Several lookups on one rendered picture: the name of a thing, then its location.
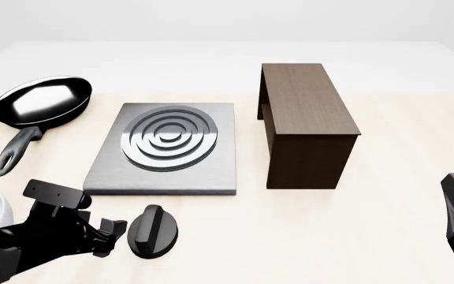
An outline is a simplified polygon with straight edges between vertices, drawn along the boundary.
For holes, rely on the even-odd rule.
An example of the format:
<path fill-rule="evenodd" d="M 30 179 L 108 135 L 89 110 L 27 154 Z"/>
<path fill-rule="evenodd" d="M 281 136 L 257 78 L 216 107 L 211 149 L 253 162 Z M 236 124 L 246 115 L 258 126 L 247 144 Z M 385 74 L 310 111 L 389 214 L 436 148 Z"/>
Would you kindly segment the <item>black frying pan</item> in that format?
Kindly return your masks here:
<path fill-rule="evenodd" d="M 0 96 L 0 122 L 19 129 L 0 154 L 0 177 L 13 170 L 32 141 L 81 115 L 91 94 L 84 78 L 55 76 L 20 84 Z"/>

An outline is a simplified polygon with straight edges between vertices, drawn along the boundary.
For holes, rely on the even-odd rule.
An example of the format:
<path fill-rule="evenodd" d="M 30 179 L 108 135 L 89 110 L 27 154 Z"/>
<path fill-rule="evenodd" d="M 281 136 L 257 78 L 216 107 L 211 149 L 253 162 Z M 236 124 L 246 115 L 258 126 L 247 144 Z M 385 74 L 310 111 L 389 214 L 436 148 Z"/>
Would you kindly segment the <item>dark brown wooden shelf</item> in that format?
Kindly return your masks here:
<path fill-rule="evenodd" d="M 320 63 L 264 63 L 268 189 L 335 189 L 361 132 Z"/>

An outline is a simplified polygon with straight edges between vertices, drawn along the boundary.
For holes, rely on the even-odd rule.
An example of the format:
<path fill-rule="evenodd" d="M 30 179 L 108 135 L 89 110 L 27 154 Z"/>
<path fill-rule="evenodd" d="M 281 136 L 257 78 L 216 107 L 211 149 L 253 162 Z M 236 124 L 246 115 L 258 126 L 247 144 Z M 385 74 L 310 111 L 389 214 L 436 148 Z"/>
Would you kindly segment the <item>round black stove knob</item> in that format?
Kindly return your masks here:
<path fill-rule="evenodd" d="M 160 205 L 148 205 L 127 233 L 129 248 L 137 257 L 153 260 L 169 252 L 178 239 L 176 219 Z"/>

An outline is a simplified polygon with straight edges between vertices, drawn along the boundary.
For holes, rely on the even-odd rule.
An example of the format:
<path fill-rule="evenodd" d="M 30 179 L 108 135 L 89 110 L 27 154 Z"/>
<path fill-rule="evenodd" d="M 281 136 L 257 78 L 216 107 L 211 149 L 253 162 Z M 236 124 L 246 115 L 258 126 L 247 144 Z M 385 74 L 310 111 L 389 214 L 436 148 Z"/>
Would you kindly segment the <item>flat grey stove plate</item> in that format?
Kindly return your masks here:
<path fill-rule="evenodd" d="M 234 196 L 233 103 L 124 103 L 83 189 L 96 196 Z"/>

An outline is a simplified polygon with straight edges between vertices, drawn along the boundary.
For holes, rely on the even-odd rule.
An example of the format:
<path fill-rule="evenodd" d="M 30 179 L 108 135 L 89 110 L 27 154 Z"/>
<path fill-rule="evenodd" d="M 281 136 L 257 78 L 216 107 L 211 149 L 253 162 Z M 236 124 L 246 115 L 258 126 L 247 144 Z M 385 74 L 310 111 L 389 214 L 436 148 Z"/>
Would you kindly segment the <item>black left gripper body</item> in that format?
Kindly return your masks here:
<path fill-rule="evenodd" d="M 99 234 L 90 226 L 91 212 L 59 208 L 53 217 L 51 248 L 55 255 L 80 255 L 101 252 Z"/>

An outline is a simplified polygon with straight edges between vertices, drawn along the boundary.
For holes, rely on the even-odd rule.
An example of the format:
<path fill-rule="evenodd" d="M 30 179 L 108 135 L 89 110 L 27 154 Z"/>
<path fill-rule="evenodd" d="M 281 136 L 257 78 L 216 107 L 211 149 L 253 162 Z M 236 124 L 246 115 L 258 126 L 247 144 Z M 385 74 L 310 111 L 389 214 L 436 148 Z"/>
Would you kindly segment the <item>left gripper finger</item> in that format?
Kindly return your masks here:
<path fill-rule="evenodd" d="M 107 257 L 114 250 L 117 238 L 115 236 L 107 236 L 104 238 L 96 238 L 93 240 L 93 255 L 96 257 Z"/>
<path fill-rule="evenodd" d="M 101 219 L 99 231 L 107 236 L 121 237 L 127 230 L 125 220 Z"/>

